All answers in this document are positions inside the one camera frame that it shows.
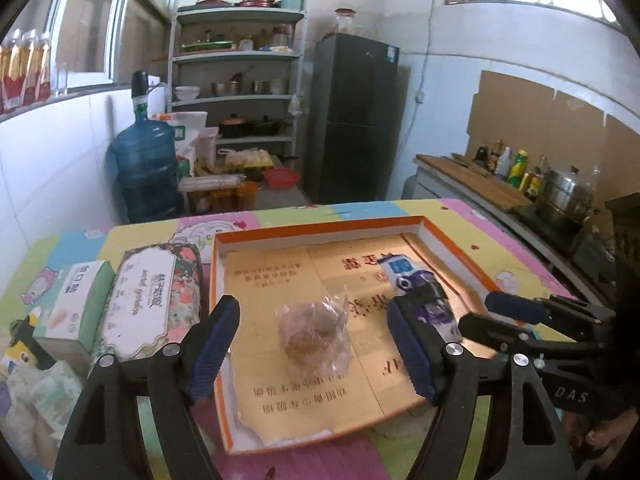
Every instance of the blue water bottle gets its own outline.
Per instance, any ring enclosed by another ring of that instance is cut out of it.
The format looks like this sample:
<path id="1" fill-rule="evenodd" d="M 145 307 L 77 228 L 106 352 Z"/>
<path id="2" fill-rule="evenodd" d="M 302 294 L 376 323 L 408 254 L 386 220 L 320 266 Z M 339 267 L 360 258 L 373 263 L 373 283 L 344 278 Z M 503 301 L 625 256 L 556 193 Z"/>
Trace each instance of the blue water bottle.
<path id="1" fill-rule="evenodd" d="M 148 118 L 147 92 L 146 72 L 139 70 L 131 79 L 136 121 L 111 142 L 130 223 L 167 220 L 180 213 L 174 129 Z"/>

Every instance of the green and white box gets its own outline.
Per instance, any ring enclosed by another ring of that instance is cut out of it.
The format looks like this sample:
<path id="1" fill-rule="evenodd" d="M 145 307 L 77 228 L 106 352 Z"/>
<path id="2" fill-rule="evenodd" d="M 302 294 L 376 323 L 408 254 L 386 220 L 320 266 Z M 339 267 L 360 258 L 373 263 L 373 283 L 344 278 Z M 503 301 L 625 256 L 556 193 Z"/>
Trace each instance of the green and white box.
<path id="1" fill-rule="evenodd" d="M 66 270 L 53 307 L 43 310 L 34 339 L 54 359 L 80 376 L 89 373 L 91 352 L 115 274 L 109 262 L 85 262 Z"/>

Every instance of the black bottle cap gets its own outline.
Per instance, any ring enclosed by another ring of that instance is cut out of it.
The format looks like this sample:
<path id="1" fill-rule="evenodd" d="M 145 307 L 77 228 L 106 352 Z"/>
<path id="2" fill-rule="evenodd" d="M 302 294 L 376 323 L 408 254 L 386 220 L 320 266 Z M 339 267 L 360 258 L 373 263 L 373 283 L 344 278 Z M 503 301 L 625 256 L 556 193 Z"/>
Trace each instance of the black bottle cap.
<path id="1" fill-rule="evenodd" d="M 131 76 L 131 97 L 146 95 L 149 90 L 149 79 L 145 70 L 138 70 Z"/>

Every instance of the green and yellow bottle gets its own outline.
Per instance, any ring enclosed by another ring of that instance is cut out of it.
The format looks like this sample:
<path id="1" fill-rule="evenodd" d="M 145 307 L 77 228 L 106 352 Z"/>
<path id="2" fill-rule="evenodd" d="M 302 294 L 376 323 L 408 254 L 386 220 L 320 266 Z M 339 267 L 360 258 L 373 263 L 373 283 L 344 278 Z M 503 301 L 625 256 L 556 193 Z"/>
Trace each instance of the green and yellow bottle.
<path id="1" fill-rule="evenodd" d="M 520 185 L 524 172 L 527 171 L 527 161 L 529 160 L 529 154 L 524 150 L 520 150 L 513 160 L 513 166 L 509 170 L 507 176 L 507 184 L 517 188 Z"/>

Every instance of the red bowl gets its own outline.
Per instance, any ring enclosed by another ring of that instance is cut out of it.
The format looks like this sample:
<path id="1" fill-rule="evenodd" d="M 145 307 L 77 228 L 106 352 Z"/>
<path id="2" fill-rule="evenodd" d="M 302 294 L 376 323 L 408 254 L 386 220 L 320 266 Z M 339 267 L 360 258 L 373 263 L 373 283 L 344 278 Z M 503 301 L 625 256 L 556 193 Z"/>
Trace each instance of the red bowl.
<path id="1" fill-rule="evenodd" d="M 262 173 L 273 189 L 290 189 L 300 180 L 300 174 L 289 168 L 272 168 Z"/>

